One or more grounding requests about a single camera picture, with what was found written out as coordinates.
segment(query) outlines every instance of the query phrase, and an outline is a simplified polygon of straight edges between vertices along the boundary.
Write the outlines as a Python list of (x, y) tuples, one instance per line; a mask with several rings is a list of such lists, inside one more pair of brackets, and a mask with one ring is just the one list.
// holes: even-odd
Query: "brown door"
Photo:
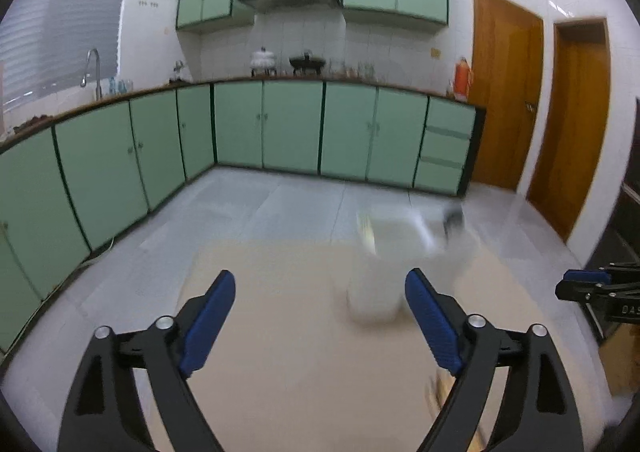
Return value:
[(603, 20), (556, 25), (545, 138), (529, 201), (565, 241), (600, 158), (609, 112), (609, 47)]
[(542, 83), (542, 19), (508, 0), (474, 0), (474, 83), (486, 108), (473, 181), (515, 190), (529, 151)]

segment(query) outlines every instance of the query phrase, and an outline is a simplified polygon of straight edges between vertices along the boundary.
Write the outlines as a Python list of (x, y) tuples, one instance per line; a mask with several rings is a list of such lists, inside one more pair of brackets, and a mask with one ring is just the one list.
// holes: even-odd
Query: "window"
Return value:
[(0, 22), (2, 108), (79, 85), (92, 47), (100, 53), (100, 77), (115, 76), (121, 6), (122, 0), (14, 0)]

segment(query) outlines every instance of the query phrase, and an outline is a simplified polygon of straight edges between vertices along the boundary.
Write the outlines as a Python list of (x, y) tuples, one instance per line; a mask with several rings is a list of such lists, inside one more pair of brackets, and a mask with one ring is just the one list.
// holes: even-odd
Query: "silver screw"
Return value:
[(547, 333), (546, 327), (542, 324), (533, 324), (531, 330), (533, 331), (533, 334), (539, 337), (545, 337)]
[(94, 331), (94, 336), (99, 340), (108, 337), (109, 334), (111, 334), (111, 328), (108, 326), (100, 326)]
[(169, 329), (172, 325), (174, 325), (173, 317), (165, 316), (156, 320), (156, 327), (158, 329)]
[(473, 327), (481, 328), (486, 325), (486, 319), (482, 315), (471, 315), (468, 320)]

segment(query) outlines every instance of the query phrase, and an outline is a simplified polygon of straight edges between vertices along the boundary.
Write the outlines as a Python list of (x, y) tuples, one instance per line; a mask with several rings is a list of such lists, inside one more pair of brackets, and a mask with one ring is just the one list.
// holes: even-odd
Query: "brown countertop edge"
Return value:
[(313, 77), (313, 76), (305, 76), (298, 77), (292, 75), (286, 76), (257, 76), (257, 77), (229, 77), (217, 80), (196, 80), (194, 82), (188, 83), (179, 83), (179, 84), (166, 84), (164, 86), (158, 86), (154, 88), (142, 89), (139, 91), (132, 91), (130, 93), (126, 93), (123, 95), (109, 96), (108, 98), (103, 98), (101, 100), (91, 102), (90, 104), (86, 104), (84, 106), (79, 106), (74, 109), (69, 109), (68, 111), (61, 112), (55, 116), (47, 118), (46, 120), (40, 122), (39, 124), (33, 125), (31, 127), (22, 130), (18, 134), (11, 136), (4, 140), (4, 142), (0, 143), (0, 154), (6, 150), (9, 150), (12, 146), (17, 145), (17, 143), (21, 142), (24, 139), (27, 139), (38, 132), (42, 132), (49, 127), (52, 127), (55, 124), (59, 124), (68, 120), (69, 118), (73, 118), (74, 116), (79, 116), (80, 114), (84, 114), (85, 112), (93, 111), (94, 109), (100, 109), (105, 106), (110, 106), (112, 104), (117, 104), (119, 102), (125, 102), (127, 100), (131, 100), (132, 98), (139, 98), (140, 96), (151, 95), (154, 93), (161, 93), (163, 91), (172, 91), (175, 89), (188, 88), (192, 86), (201, 86), (205, 84), (223, 84), (226, 82), (252, 82), (252, 81), (262, 81), (262, 80), (270, 80), (270, 81), (282, 81), (282, 80), (295, 80), (299, 82), (334, 82), (338, 84), (362, 84), (375, 86), (385, 89), (393, 89), (396, 91), (408, 91), (412, 93), (420, 93), (422, 95), (427, 96), (435, 96), (436, 98), (444, 98), (445, 100), (450, 100), (451, 102), (457, 102), (463, 106), (475, 107), (478, 109), (484, 109), (481, 106), (475, 106), (473, 104), (468, 104), (467, 102), (461, 102), (460, 100), (455, 100), (453, 98), (447, 98), (445, 95), (441, 93), (437, 93), (434, 91), (430, 91), (428, 89), (418, 89), (407, 86), (399, 86), (396, 84), (387, 84), (382, 82), (372, 82), (370, 80), (361, 80), (361, 79), (350, 79), (350, 78), (331, 78), (331, 77)]

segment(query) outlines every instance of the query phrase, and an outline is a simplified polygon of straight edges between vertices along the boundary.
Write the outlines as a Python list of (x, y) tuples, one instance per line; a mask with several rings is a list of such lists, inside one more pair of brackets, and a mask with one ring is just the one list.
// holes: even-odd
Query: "blue gripper pad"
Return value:
[(184, 337), (184, 352), (178, 368), (187, 378), (204, 366), (236, 298), (236, 280), (226, 272)]
[(567, 270), (564, 272), (562, 279), (576, 282), (593, 282), (594, 284), (599, 282), (607, 286), (611, 284), (611, 276), (609, 273), (602, 272), (601, 270), (594, 272), (588, 272), (587, 270)]
[(464, 365), (455, 329), (417, 273), (411, 271), (406, 276), (404, 292), (436, 362), (455, 376)]

